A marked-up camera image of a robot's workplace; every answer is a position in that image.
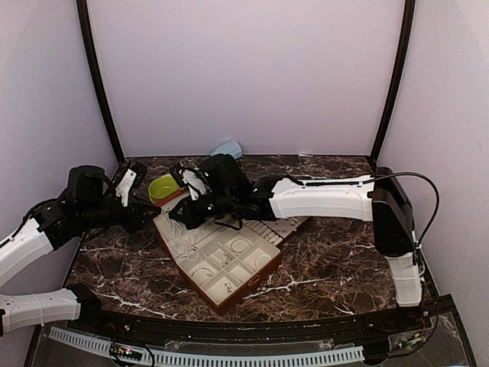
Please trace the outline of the large red jewelry box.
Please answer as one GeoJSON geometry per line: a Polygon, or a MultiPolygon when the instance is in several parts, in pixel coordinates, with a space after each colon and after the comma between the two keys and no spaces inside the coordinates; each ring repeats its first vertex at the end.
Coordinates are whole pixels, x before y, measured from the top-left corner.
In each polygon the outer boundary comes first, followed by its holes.
{"type": "Polygon", "coordinates": [[[248,296],[282,262],[282,252],[246,226],[235,231],[208,221],[188,230],[169,212],[188,193],[179,190],[155,203],[161,214],[154,228],[184,280],[219,315],[248,296]],[[268,254],[271,260],[256,269],[254,260],[268,254]]]}

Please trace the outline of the small red jewelry tray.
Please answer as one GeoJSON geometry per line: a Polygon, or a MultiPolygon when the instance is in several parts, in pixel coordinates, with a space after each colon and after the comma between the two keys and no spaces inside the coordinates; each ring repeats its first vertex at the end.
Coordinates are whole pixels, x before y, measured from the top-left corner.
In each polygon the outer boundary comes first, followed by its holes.
{"type": "Polygon", "coordinates": [[[308,217],[292,217],[276,221],[245,220],[244,225],[270,244],[278,246],[308,219],[308,217]]]}

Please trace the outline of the white bangle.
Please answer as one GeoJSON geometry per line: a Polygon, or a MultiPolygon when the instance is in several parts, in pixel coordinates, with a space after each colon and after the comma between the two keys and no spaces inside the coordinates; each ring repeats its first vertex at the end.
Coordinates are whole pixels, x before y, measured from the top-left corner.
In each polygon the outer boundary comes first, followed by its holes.
{"type": "Polygon", "coordinates": [[[270,260],[271,257],[268,254],[259,255],[254,260],[254,267],[256,269],[263,268],[270,260]]]}

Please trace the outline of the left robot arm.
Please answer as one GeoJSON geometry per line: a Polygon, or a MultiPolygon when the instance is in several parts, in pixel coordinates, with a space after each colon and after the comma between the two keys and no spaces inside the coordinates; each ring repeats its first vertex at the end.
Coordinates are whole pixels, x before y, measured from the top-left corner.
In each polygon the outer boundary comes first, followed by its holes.
{"type": "MultiPolygon", "coordinates": [[[[116,181],[101,167],[72,168],[62,193],[34,205],[1,241],[1,283],[93,229],[119,226],[129,234],[143,229],[160,214],[159,207],[133,194],[146,174],[147,168],[139,163],[116,181]]],[[[100,309],[100,299],[83,284],[41,294],[3,294],[1,333],[61,320],[78,320],[89,332],[102,333],[108,317],[100,309]]]]}

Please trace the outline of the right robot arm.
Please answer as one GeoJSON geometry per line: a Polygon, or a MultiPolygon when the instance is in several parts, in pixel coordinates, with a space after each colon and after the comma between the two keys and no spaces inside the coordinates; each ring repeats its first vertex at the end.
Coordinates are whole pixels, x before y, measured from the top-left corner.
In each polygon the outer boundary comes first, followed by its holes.
{"type": "Polygon", "coordinates": [[[217,154],[198,167],[175,164],[170,175],[189,196],[170,211],[170,218],[187,229],[208,220],[222,225],[232,216],[245,220],[276,221],[291,217],[330,217],[372,222],[374,247],[389,264],[396,301],[390,325],[407,331],[419,319],[423,298],[419,250],[413,206],[399,183],[401,173],[379,167],[374,175],[326,180],[290,175],[248,179],[229,154],[217,154]]]}

